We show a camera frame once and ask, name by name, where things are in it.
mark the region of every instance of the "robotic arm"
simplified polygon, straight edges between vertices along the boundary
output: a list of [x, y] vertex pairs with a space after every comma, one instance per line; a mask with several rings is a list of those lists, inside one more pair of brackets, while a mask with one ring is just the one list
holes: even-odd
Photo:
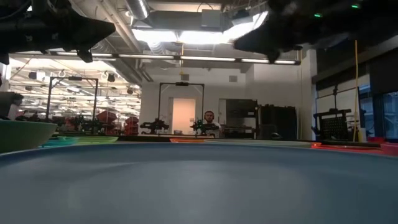
[[76, 50], [83, 61], [92, 62], [92, 46], [115, 30], [113, 23], [79, 15], [69, 0], [0, 1], [0, 62], [8, 64], [9, 53], [45, 54], [56, 48]]

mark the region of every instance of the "person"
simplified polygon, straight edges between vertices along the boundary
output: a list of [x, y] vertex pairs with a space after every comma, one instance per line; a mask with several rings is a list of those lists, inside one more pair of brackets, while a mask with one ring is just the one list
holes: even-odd
[[15, 93], [12, 96], [12, 104], [10, 106], [10, 110], [8, 112], [8, 119], [15, 121], [15, 118], [18, 116], [19, 112], [19, 106], [22, 104], [22, 100], [24, 99], [24, 96], [21, 94]]
[[217, 122], [214, 122], [214, 113], [212, 111], [206, 111], [206, 113], [205, 113], [205, 121], [206, 121], [206, 124], [214, 124], [214, 125], [216, 125], [219, 128], [218, 132], [219, 133], [221, 132], [221, 125], [219, 123], [217, 123]]

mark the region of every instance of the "door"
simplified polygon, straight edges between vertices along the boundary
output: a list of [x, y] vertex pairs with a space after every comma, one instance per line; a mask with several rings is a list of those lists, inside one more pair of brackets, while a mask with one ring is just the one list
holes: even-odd
[[195, 99], [174, 98], [172, 133], [182, 131], [182, 134], [191, 134], [193, 129], [190, 127], [195, 120]]

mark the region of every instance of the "red machine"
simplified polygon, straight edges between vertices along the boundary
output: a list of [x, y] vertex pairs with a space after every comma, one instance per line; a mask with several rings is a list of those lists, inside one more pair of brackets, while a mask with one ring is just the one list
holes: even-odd
[[113, 121], [116, 121], [118, 117], [116, 114], [109, 112], [108, 110], [103, 111], [97, 115], [98, 121], [103, 123], [101, 132], [103, 131], [105, 134], [108, 135], [117, 135], [118, 130], [115, 129], [116, 125]]
[[124, 125], [124, 134], [129, 136], [137, 136], [138, 135], [138, 118], [131, 116], [129, 119], [125, 121]]

